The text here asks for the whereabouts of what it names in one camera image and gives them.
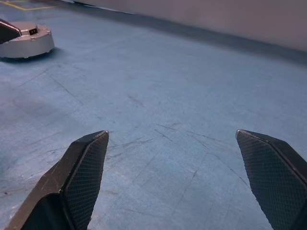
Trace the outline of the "blue plastic table cover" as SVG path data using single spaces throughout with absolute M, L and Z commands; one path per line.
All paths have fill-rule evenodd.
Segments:
M 272 230 L 235 133 L 307 160 L 307 53 L 64 1 L 0 18 L 55 48 L 0 58 L 0 230 L 76 139 L 109 132 L 89 230 Z

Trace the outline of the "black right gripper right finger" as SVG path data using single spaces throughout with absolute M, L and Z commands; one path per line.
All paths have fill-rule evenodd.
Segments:
M 273 230 L 307 230 L 307 161 L 287 142 L 236 131 L 250 187 Z

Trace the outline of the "yellow tape square outline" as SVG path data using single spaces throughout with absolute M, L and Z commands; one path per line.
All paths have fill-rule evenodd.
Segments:
M 36 11 L 52 9 L 57 7 L 56 2 L 36 0 L 0 0 L 0 4 L 18 9 L 21 11 Z

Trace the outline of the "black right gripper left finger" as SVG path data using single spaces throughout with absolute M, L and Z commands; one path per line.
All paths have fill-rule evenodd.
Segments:
M 4 230 L 88 230 L 108 141 L 105 130 L 73 141 L 41 176 Z

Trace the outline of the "silver motor housing copper stator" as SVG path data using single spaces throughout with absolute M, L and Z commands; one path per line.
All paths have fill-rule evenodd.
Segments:
M 54 48 L 51 34 L 42 37 L 16 38 L 0 45 L 0 58 L 29 58 L 48 53 Z

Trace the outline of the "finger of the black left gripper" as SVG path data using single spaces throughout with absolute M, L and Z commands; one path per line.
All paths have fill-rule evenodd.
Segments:
M 21 31 L 9 22 L 0 19 L 0 45 L 20 37 Z

